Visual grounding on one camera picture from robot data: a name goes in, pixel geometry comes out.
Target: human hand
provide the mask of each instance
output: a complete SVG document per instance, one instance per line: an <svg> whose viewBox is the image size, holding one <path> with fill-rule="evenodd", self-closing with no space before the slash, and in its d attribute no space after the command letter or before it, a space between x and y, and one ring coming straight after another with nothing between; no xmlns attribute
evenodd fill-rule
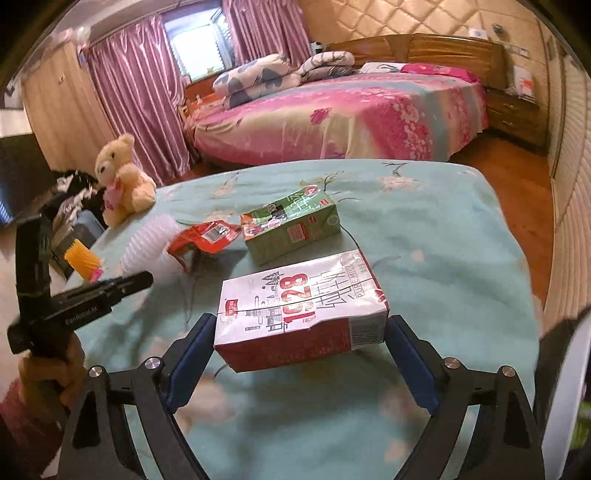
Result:
<svg viewBox="0 0 591 480"><path fill-rule="evenodd" d="M64 387L60 394L60 401L68 408L73 406L82 390L86 376L84 357L80 339L72 333L66 349L66 362L56 358L36 357L30 353L21 359L18 364L21 380L18 397L31 417L44 421L54 420L39 389L39 382L44 380L56 380Z"/></svg>

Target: teal floral bedsheet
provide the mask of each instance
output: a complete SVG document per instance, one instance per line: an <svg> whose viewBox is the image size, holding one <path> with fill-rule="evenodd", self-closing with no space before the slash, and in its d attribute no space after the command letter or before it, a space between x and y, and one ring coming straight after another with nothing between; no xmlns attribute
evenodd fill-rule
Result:
<svg viewBox="0 0 591 480"><path fill-rule="evenodd" d="M527 263L492 188L472 168L319 160L223 173L159 189L152 211L108 230L93 250L106 276L116 276L132 234L151 217L168 213L187 225L219 218L238 223L242 212L308 184L337 203L391 313L401 314L443 357L488 371L514 366L532 399L538 342ZM116 371L162 353L203 312L215 313L226 278L352 248L342 232L257 267L239 239L218 260L202 264L198 277L155 285L80 329L88 365ZM69 287L79 281L73 277ZM214 353L206 385L196 390L187 417L179 418L213 480L391 480L428 418L384 345L266 371L225 368L212 382L223 364ZM137 414L133 408L128 414L147 477L160 478ZM471 407L444 478L455 478L475 419Z"/></svg>

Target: window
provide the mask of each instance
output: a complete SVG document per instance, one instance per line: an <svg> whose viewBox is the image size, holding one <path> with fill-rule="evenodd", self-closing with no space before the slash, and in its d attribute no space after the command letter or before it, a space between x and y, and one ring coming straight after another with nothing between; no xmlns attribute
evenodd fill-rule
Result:
<svg viewBox="0 0 591 480"><path fill-rule="evenodd" d="M175 18L164 26L181 74L192 82L233 67L232 38L221 8Z"/></svg>

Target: pink floral bedspread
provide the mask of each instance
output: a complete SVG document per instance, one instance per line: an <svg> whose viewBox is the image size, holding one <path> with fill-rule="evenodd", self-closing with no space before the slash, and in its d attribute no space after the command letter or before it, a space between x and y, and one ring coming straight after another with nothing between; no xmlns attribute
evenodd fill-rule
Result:
<svg viewBox="0 0 591 480"><path fill-rule="evenodd" d="M264 165L317 158L447 161L488 127L485 93L438 71L358 74L310 83L190 125L194 146Z"/></svg>

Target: pink curtain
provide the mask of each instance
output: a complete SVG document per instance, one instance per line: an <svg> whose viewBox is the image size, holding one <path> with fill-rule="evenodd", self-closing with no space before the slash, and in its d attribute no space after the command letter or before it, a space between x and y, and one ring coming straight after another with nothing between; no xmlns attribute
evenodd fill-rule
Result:
<svg viewBox="0 0 591 480"><path fill-rule="evenodd" d="M184 174L189 151L176 110L184 89L160 16L98 42L88 63L115 132L135 137L135 163L159 186Z"/></svg>
<svg viewBox="0 0 591 480"><path fill-rule="evenodd" d="M284 53L299 67L310 56L297 0L222 0L239 64Z"/></svg>

